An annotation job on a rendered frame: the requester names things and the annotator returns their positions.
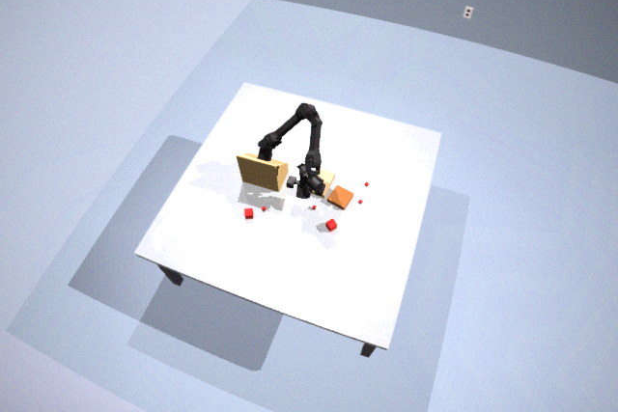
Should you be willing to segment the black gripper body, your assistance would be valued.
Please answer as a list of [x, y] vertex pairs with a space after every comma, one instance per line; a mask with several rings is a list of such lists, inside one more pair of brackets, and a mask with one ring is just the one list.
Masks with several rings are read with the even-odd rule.
[[[294, 188], [294, 185], [295, 185], [295, 184], [299, 184], [299, 183], [300, 183], [301, 185], [308, 185], [308, 184], [307, 184], [307, 182], [302, 181], [302, 180], [300, 180], [300, 179], [298, 180], [298, 179], [297, 179], [297, 177], [294, 177], [294, 176], [289, 176], [289, 178], [288, 178], [288, 180], [287, 180], [287, 183], [286, 183], [286, 186], [287, 186], [288, 188]], [[309, 186], [309, 185], [308, 185], [308, 186]], [[315, 194], [316, 194], [316, 195], [319, 195], [319, 196], [322, 196], [322, 195], [323, 195], [323, 192], [324, 192], [324, 189], [325, 189], [325, 184], [323, 184], [323, 188], [322, 188], [319, 192], [315, 192]], [[312, 190], [313, 190], [313, 189], [309, 186], [309, 191], [312, 191]]]

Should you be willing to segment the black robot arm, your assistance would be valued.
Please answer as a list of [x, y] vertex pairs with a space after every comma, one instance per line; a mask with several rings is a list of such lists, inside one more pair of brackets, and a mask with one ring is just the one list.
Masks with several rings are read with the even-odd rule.
[[[295, 110], [295, 113], [289, 117], [283, 124], [281, 124], [276, 130], [271, 131], [264, 135], [264, 137], [257, 142], [259, 147], [257, 159], [264, 161], [271, 161], [272, 150], [275, 150], [282, 142], [282, 137], [288, 133], [293, 127], [295, 127], [302, 120], [307, 119], [311, 124], [310, 143], [309, 150], [306, 153], [304, 164], [297, 165], [299, 170], [299, 178], [315, 191], [319, 192], [323, 188], [324, 180], [319, 176], [321, 174], [322, 156], [320, 153], [320, 141], [323, 120], [320, 118], [319, 112], [312, 104], [301, 103]], [[312, 170], [316, 169], [316, 170]], [[309, 192], [308, 185], [297, 185], [296, 197], [299, 199], [310, 198], [311, 192]]]

